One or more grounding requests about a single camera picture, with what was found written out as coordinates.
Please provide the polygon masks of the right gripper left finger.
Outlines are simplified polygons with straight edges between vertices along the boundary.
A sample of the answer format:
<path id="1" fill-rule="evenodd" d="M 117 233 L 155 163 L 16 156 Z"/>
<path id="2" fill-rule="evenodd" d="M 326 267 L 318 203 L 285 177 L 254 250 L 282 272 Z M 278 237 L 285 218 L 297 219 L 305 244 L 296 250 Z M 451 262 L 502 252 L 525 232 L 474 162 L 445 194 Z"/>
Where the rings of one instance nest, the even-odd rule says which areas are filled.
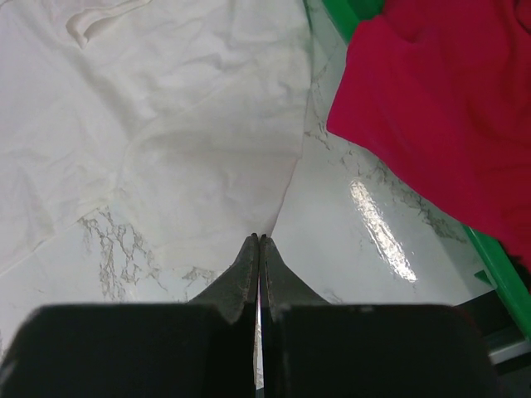
<path id="1" fill-rule="evenodd" d="M 259 240 L 186 303 L 35 310 L 1 364 L 4 397 L 252 397 Z"/>

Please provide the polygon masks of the green plastic tray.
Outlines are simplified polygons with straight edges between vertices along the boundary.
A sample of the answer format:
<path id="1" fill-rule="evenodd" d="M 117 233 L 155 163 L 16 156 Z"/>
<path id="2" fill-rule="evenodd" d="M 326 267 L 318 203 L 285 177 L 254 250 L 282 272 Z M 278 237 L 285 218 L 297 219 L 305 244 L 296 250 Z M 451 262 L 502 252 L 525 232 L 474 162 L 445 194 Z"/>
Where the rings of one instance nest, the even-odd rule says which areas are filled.
<path id="1" fill-rule="evenodd" d="M 530 353 L 530 295 L 524 270 L 496 239 L 463 226 L 400 181 L 374 155 L 326 129 L 344 67 L 346 43 L 335 24 L 346 2 L 311 1 L 314 40 L 311 98 L 314 126 L 304 144 L 306 163 L 325 164 L 336 186 L 331 211 L 348 218 L 336 253 L 360 255 L 351 277 L 360 287 L 332 297 L 346 301 L 454 303 L 470 313 L 492 360 Z"/>

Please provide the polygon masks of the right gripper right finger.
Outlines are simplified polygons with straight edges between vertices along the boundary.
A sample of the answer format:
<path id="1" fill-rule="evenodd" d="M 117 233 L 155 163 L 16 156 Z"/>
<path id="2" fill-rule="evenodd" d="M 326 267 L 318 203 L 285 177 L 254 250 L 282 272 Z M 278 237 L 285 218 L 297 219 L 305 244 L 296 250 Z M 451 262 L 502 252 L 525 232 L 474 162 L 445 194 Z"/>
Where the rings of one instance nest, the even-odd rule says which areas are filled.
<path id="1" fill-rule="evenodd" d="M 499 397 L 471 317 L 435 304 L 331 304 L 260 241 L 267 397 Z"/>

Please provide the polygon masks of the white t shirt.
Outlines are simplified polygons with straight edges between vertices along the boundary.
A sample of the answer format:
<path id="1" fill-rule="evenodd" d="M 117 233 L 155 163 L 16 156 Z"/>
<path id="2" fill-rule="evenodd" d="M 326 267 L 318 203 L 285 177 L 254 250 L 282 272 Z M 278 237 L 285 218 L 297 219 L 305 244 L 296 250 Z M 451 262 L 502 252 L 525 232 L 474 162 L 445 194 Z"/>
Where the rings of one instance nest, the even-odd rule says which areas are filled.
<path id="1" fill-rule="evenodd" d="M 4 1 L 1 267 L 120 205 L 161 263 L 268 234 L 302 153 L 302 1 Z"/>

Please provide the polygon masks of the magenta t shirt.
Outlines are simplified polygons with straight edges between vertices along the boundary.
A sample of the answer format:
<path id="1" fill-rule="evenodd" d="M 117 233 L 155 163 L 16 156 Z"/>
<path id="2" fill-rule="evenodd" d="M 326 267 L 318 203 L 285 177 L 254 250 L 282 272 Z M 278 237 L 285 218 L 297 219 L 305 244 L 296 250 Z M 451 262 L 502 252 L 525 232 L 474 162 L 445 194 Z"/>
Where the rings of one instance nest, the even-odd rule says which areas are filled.
<path id="1" fill-rule="evenodd" d="M 353 34 L 327 127 L 529 265 L 529 2 L 386 2 Z"/>

